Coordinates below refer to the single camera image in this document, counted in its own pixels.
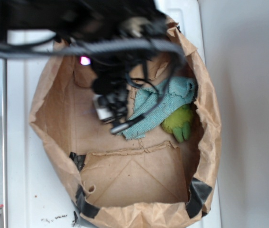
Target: black cable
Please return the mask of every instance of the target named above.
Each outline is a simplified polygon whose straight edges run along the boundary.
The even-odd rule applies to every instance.
[[[143,68],[144,79],[147,81],[148,80],[148,69],[147,69],[147,61],[146,60],[142,63],[142,68]]]
[[[112,41],[103,41],[98,43],[84,43],[80,42],[78,46],[66,47],[59,51],[33,51],[30,48],[19,49],[13,48],[10,45],[0,44],[0,58],[32,58],[32,57],[49,57],[49,56],[88,56],[90,58],[110,55],[116,53],[141,51],[149,52],[151,49],[156,48],[159,52],[175,53],[177,55],[177,62],[183,65],[186,60],[183,50],[177,44],[173,44],[166,40],[151,39],[147,41],[145,39],[119,39]]]
[[[34,47],[49,43],[49,42],[55,40],[57,37],[58,37],[57,35],[54,35],[54,36],[51,36],[51,37],[44,39],[44,40],[41,40],[41,41],[32,42],[32,43],[28,43],[28,44],[20,44],[20,45],[7,44],[7,43],[0,42],[0,48],[3,48],[3,49],[13,48],[15,50],[29,49],[29,48],[34,48]]]
[[[156,93],[157,93],[158,95],[160,94],[160,93],[159,93],[159,90],[157,89],[157,87],[155,87],[155,85],[152,84],[151,82],[149,82],[148,80],[145,80],[145,79],[143,79],[143,78],[131,78],[131,80],[143,81],[143,82],[149,84],[149,85],[156,91]]]
[[[107,66],[107,67],[117,67],[117,66],[122,65],[122,64],[119,64],[119,63],[108,63],[108,62],[102,61],[102,60],[100,60],[99,58],[96,58],[96,57],[92,57],[92,59],[94,61],[96,61],[97,63],[100,63],[100,64],[102,64],[104,66]]]
[[[169,83],[174,75],[174,73],[176,72],[176,70],[178,69],[178,67],[180,66],[179,64],[177,64],[174,60],[175,60],[176,56],[171,54],[171,63],[173,64],[171,66],[171,70],[170,70],[170,73],[167,77],[167,81],[163,87],[163,90],[162,90],[162,95],[159,96],[158,98],[158,103],[156,105],[154,105],[151,109],[149,109],[147,112],[137,116],[135,119],[133,120],[127,120],[126,122],[120,124],[119,126],[117,127],[113,127],[110,132],[111,134],[117,134],[119,132],[122,132],[128,128],[130,128],[131,126],[137,124],[138,122],[140,122],[141,120],[143,120],[148,114],[150,114],[154,109],[156,109],[160,104],[161,102],[163,101],[164,99],[164,96],[168,90],[168,87],[169,87]]]
[[[127,83],[131,87],[134,87],[134,88],[137,88],[137,89],[142,88],[143,84],[137,84],[136,82],[134,82],[127,71],[125,72],[125,78],[126,78]]]

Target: teal towel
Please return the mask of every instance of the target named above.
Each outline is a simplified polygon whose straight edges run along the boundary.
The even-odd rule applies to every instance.
[[[163,92],[166,80],[156,88]],[[127,140],[145,137],[145,133],[159,126],[170,114],[185,104],[193,101],[196,91],[196,81],[193,78],[175,76],[169,83],[168,92],[163,101],[142,121],[121,132]],[[138,90],[134,100],[134,114],[130,120],[150,110],[157,104],[158,95],[152,87]]]

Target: led light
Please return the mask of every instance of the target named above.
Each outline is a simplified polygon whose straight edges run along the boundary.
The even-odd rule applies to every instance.
[[[90,59],[88,57],[82,56],[80,63],[82,65],[84,65],[84,66],[87,66],[87,65],[90,65],[91,64],[91,61],[90,61]]]

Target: brown paper bag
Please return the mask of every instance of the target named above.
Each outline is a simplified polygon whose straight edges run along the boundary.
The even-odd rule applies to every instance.
[[[29,117],[62,184],[81,216],[101,228],[183,228],[211,209],[221,153],[221,119],[214,87],[197,48],[168,20],[167,36],[183,47],[195,77],[192,135],[184,143],[160,126],[145,138],[111,135],[92,103],[95,78],[77,57],[53,57],[41,75]],[[163,53],[148,63],[153,83],[168,74]],[[140,66],[132,76],[142,77]],[[131,89],[129,111],[135,98]],[[70,153],[85,155],[83,169]]]

